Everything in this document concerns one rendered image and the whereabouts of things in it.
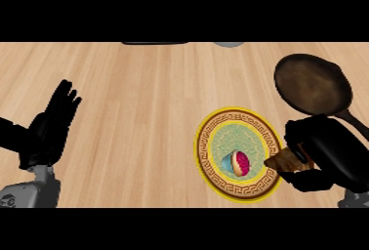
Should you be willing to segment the pink and blue cupcake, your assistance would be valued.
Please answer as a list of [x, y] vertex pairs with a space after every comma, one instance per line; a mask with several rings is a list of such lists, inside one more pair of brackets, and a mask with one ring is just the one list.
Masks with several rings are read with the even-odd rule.
[[221, 168], [236, 177], [243, 177], [248, 174], [251, 168], [246, 154], [242, 151], [234, 150], [221, 159]]

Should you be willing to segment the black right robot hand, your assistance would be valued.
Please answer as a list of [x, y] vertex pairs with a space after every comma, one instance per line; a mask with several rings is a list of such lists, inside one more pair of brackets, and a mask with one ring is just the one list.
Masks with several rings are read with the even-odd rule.
[[332, 185], [354, 193], [369, 191], [369, 149], [335, 119], [315, 115], [289, 120], [283, 138], [296, 159], [311, 158], [318, 166], [277, 172], [299, 191], [327, 190]]

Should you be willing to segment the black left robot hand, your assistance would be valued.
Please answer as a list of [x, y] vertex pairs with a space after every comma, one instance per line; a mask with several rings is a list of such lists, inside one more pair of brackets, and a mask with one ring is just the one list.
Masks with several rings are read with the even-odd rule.
[[76, 94], [72, 82], [62, 80], [45, 110], [35, 116], [28, 128], [0, 117], [0, 147], [19, 154], [22, 170], [35, 165], [51, 166], [60, 159], [82, 100]]

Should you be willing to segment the dark brown frying pan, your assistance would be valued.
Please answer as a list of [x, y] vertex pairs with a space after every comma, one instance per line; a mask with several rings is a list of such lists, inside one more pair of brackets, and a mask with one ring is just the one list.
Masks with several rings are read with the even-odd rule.
[[282, 99], [295, 110], [342, 119], [369, 142], [369, 127], [348, 111], [351, 86], [333, 62], [308, 54], [284, 56], [276, 63], [274, 83]]

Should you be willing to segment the dark flat object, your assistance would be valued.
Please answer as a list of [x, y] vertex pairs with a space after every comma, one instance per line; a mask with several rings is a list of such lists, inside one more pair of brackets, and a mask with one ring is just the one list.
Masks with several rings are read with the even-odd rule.
[[189, 42], [121, 42], [124, 45], [131, 46], [150, 46], [150, 45], [181, 45]]

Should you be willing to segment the brown croissant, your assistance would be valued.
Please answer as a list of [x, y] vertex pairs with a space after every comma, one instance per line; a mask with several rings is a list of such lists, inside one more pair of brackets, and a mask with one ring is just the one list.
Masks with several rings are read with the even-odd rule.
[[265, 161], [264, 165], [280, 172], [296, 172], [314, 169], [314, 161], [311, 157], [304, 154], [307, 162], [302, 163], [293, 155], [290, 149], [286, 147], [273, 155]]

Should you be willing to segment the yellow patterned plate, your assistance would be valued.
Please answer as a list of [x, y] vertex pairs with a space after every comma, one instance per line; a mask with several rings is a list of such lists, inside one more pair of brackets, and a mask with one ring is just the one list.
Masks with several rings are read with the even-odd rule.
[[273, 193], [280, 177], [264, 161], [280, 148], [277, 132], [252, 110], [230, 106], [206, 116], [193, 150], [200, 175], [217, 194], [251, 203]]

